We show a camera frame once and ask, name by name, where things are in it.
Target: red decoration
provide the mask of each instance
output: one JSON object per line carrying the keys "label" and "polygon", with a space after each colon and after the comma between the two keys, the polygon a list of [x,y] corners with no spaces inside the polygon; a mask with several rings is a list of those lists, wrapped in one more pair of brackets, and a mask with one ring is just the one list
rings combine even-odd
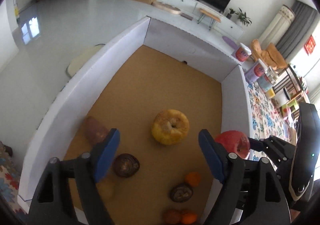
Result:
{"label": "red decoration", "polygon": [[315,49],[316,42],[313,36],[311,35],[306,44],[304,45],[304,49],[306,50],[308,55],[311,55],[313,50]]}

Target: cork surface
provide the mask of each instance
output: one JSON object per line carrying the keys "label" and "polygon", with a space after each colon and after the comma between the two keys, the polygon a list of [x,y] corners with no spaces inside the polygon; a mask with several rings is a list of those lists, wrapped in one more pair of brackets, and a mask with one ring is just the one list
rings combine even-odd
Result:
{"label": "cork surface", "polygon": [[[180,144],[164,146],[151,135],[155,116],[165,109],[179,110],[189,120],[188,136]],[[205,128],[213,137],[218,135],[221,115],[221,84],[211,77],[146,46],[124,63],[88,113],[107,128],[119,129],[116,155],[130,153],[140,162],[134,176],[120,178],[110,169],[99,183],[99,193],[115,224],[163,224],[161,216],[168,208],[187,208],[201,216],[213,176],[198,145],[198,133]],[[90,150],[81,125],[65,159]],[[192,171],[201,174],[200,185],[189,201],[174,203],[169,191]],[[112,197],[110,181],[114,184]],[[74,204],[81,209],[73,180],[70,186]]]}

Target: small wooden table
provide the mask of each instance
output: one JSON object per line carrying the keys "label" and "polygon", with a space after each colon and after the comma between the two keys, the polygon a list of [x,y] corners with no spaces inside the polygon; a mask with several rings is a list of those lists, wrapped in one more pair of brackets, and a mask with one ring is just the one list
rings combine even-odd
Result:
{"label": "small wooden table", "polygon": [[204,19],[205,16],[208,16],[208,17],[211,18],[210,25],[209,25],[209,30],[211,30],[213,24],[214,24],[216,21],[219,22],[219,23],[221,23],[221,20],[220,20],[217,16],[213,15],[212,13],[207,12],[207,11],[205,11],[204,9],[199,9],[199,11],[201,12],[201,15],[200,15],[200,17],[199,17],[199,19],[198,19],[198,24]]}

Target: pink container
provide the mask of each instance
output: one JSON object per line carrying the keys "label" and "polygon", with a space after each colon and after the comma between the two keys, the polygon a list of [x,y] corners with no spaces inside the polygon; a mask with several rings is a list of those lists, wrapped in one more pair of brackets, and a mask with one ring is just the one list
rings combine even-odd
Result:
{"label": "pink container", "polygon": [[257,81],[259,77],[261,77],[266,71],[268,70],[268,67],[266,64],[261,60],[258,59],[257,62],[251,67],[245,74],[245,80],[248,83],[254,83]]}
{"label": "pink container", "polygon": [[244,62],[251,55],[251,50],[244,44],[240,43],[240,46],[232,53],[232,56],[235,57],[240,62]]}

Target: colorful rug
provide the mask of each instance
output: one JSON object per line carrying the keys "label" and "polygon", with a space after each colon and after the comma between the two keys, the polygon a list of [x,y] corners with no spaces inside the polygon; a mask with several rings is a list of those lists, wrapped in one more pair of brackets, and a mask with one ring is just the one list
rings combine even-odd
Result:
{"label": "colorful rug", "polygon": [[[288,133],[284,130],[286,123],[281,116],[280,110],[273,106],[271,100],[266,98],[260,88],[256,88],[251,84],[247,85],[252,109],[253,138],[259,140],[274,135],[289,142]],[[261,157],[267,156],[263,152],[253,151],[254,161],[259,161]]]}
{"label": "colorful rug", "polygon": [[5,200],[3,204],[7,204],[17,217],[26,223],[27,215],[17,203],[19,181],[20,174],[14,168],[10,156],[0,142],[0,194]]}

